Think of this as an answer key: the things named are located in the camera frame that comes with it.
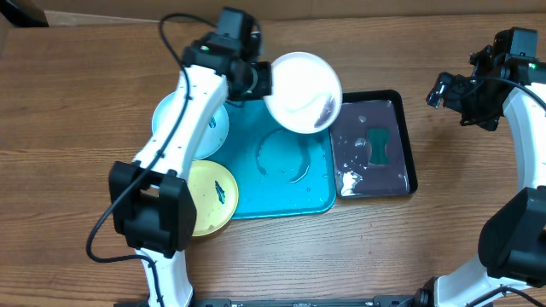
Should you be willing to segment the white plate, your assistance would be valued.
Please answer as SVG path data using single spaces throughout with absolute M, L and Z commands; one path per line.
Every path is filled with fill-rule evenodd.
M 321 57 L 291 52 L 271 63 L 272 90 L 264 98 L 273 119 L 299 134 L 326 130 L 340 114 L 342 88 Z

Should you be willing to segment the green sponge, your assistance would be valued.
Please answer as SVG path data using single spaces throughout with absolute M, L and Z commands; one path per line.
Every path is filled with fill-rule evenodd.
M 390 139 L 390 131 L 384 128 L 368 130 L 369 145 L 371 147 L 369 163 L 373 165 L 389 165 L 390 160 L 386 147 Z

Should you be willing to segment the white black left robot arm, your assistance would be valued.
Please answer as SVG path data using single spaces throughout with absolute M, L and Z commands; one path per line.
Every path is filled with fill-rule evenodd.
M 100 218 L 142 262 L 148 306 L 189 306 L 193 288 L 184 251 L 197 220 L 189 169 L 212 115 L 225 101 L 255 100 L 271 92 L 270 63 L 259 61 L 259 32 L 209 32 L 172 55 L 180 75 L 172 111 L 130 163 L 117 162 L 109 178 L 111 205 Z

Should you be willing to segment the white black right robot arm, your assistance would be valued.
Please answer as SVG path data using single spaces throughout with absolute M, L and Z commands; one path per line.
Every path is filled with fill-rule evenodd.
M 462 125 L 512 133 L 517 194 L 484 225 L 477 255 L 433 277 L 406 306 L 491 306 L 508 294 L 533 306 L 529 288 L 545 285 L 545 65 L 531 51 L 485 47 L 470 56 L 469 77 L 443 72 L 427 97 L 461 114 Z

